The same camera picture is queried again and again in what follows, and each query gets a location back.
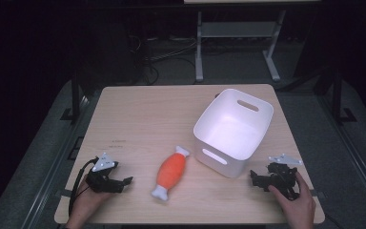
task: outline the finger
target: finger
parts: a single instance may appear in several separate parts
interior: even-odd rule
[[[287,204],[288,200],[280,193],[280,191],[278,191],[277,188],[275,188],[273,185],[269,185],[268,189],[273,193],[275,199],[278,201],[281,207]]]
[[[302,196],[310,196],[311,192],[309,191],[309,186],[307,184],[307,182],[305,181],[305,179],[302,177],[302,175],[299,172],[295,173],[296,176],[296,182],[298,183],[299,186],[299,194]]]

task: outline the white metal frame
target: white metal frame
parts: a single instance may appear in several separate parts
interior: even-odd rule
[[[201,39],[203,37],[271,37],[269,49],[263,51],[270,75],[274,82],[280,81],[280,76],[272,60],[275,44],[280,35],[285,16],[282,10],[274,22],[202,22],[201,11],[197,20],[197,52],[195,54],[195,80],[204,80],[203,61],[201,58]]]

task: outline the cable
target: cable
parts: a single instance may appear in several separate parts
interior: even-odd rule
[[[182,54],[184,52],[190,51],[190,50],[194,49],[196,44],[197,44],[197,42],[194,38],[192,38],[191,40],[193,41],[192,44],[190,44],[187,47],[184,47],[184,48],[179,49],[177,51],[169,52],[169,53],[166,53],[166,54],[154,56],[154,57],[146,57],[146,58],[144,58],[144,60],[146,60],[146,61],[156,61],[156,60],[165,59],[165,58],[168,58],[168,57],[172,57],[172,56],[179,55],[179,54]]]
[[[79,186],[79,182],[80,182],[80,180],[81,180],[81,178],[82,178],[82,175],[83,175],[83,174],[84,174],[84,172],[85,172],[86,167],[87,167],[89,164],[91,164],[91,163],[95,164],[98,160],[99,160],[99,158],[97,157],[97,158],[95,158],[95,159],[92,159],[92,160],[88,161],[88,162],[87,162],[87,163],[82,167],[82,169],[81,169],[81,170],[79,170],[78,177],[76,178],[75,183],[73,184],[73,188],[72,188],[72,192],[71,192],[70,205],[69,205],[69,207],[68,207],[68,214],[69,214],[69,216],[71,215],[72,208],[73,208],[73,204],[75,203],[76,198],[77,198],[80,194],[82,194],[83,192],[85,192],[85,191],[86,191],[86,189],[85,189],[85,190],[84,190],[84,191],[82,191],[80,194],[76,195],[76,192],[77,192],[77,190],[78,190],[78,186]]]
[[[190,60],[188,60],[188,59],[185,59],[185,58],[182,58],[182,57],[173,57],[173,58],[165,58],[165,59],[161,59],[161,60],[157,60],[157,61],[154,61],[153,63],[158,63],[158,62],[160,62],[160,61],[166,61],[166,60],[183,60],[183,61],[185,61],[185,62],[187,62],[187,63],[189,63],[191,66],[193,66],[193,68],[195,69],[195,64],[192,62],[192,61],[190,61]],[[159,71],[153,66],[153,65],[150,65],[150,66],[144,66],[144,67],[148,67],[148,68],[150,68],[151,70],[154,70],[154,71],[156,71],[156,79],[153,81],[153,82],[150,82],[150,80],[149,80],[149,78],[148,78],[148,76],[144,73],[144,80],[147,82],[147,85],[149,85],[149,86],[151,86],[151,85],[153,85],[155,82],[156,82],[156,80],[159,78]]]
[[[201,43],[204,43],[202,47],[202,54],[204,55],[222,55],[229,52],[229,48],[225,45],[221,45],[216,39],[211,39],[206,42],[209,37],[204,39]]]
[[[330,215],[328,215],[327,213],[325,213],[325,216],[332,222],[334,223],[337,228],[339,229],[344,229],[344,227],[342,227],[333,217],[331,217]]]
[[[81,194],[83,194],[86,190],[88,190],[89,188],[91,188],[90,186],[86,187],[84,190],[82,190],[82,192],[80,192],[78,195],[76,195],[75,198],[78,198]]]
[[[147,83],[147,86],[151,86],[151,85],[153,85],[158,80],[158,78],[159,78],[159,71],[155,67],[153,67],[152,65],[146,65],[146,66],[144,66],[144,68],[145,67],[149,68],[150,71],[151,71],[151,73],[153,71],[155,71],[155,73],[156,73],[155,79],[151,82],[150,79],[149,79],[149,77],[148,77],[148,75],[145,72],[143,72],[144,81]]]
[[[142,45],[141,39],[138,36],[135,36],[135,35],[130,35],[129,38],[133,38],[138,42],[137,47],[134,50],[131,50],[131,52],[132,53],[138,52],[138,50],[141,48],[141,45]]]

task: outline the wooden table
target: wooden table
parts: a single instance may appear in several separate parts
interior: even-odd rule
[[[233,88],[274,107],[267,134],[238,178],[226,178],[193,156],[193,127],[216,94]],[[166,202],[151,196],[160,164],[175,145],[190,150],[180,182]],[[113,179],[133,176],[132,184],[91,218],[92,223],[270,224],[286,221],[271,193],[253,187],[252,169],[267,175],[268,156],[299,158],[295,140],[270,85],[111,87],[103,90],[66,185],[71,190],[80,168],[106,152],[119,162]],[[305,166],[296,166],[313,189]],[[315,223],[324,220],[317,198]],[[61,197],[55,221],[68,219],[69,198]]]

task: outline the gray floor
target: gray floor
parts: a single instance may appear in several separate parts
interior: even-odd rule
[[[151,45],[155,54],[176,46],[157,41]],[[274,83],[269,76],[261,54],[265,48],[263,43],[244,45],[246,47],[238,49],[230,44],[231,49],[220,54],[206,52],[202,84],[268,83],[280,88],[294,81],[292,75],[302,44],[278,44],[274,61],[282,77],[279,83]],[[154,85],[194,83],[193,54],[176,57],[153,64],[159,72]],[[180,58],[186,58],[192,64]],[[348,142],[342,136],[349,137],[366,163],[366,109],[354,89],[344,83],[342,107],[349,108],[357,122],[338,126],[326,107],[330,95],[314,95],[314,83],[311,80],[289,93],[277,93],[278,99],[324,212],[343,228],[366,228],[366,184],[352,161],[351,147],[345,144]],[[145,81],[141,80],[137,85],[145,85]],[[70,121],[60,120],[64,110],[71,106],[71,84],[64,85],[0,199],[0,228],[57,228],[53,215],[73,165],[67,156],[78,137],[85,134],[99,95],[100,91],[97,91],[81,103],[82,115],[75,125],[71,125]],[[87,225],[86,228],[104,227]],[[106,225],[105,228],[120,228],[120,225]],[[267,228],[287,228],[287,225]],[[315,228],[338,227],[327,218]]]

